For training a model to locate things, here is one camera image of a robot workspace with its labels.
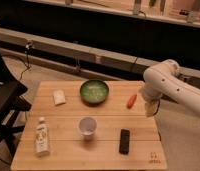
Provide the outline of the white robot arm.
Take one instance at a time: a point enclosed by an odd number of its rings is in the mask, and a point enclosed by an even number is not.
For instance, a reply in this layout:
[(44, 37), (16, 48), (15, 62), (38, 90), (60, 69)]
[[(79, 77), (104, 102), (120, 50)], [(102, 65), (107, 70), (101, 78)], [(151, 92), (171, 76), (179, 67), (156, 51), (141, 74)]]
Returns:
[(142, 97), (151, 103), (166, 95), (200, 118), (200, 89), (179, 80), (179, 70), (179, 64), (172, 59), (148, 67), (143, 73)]

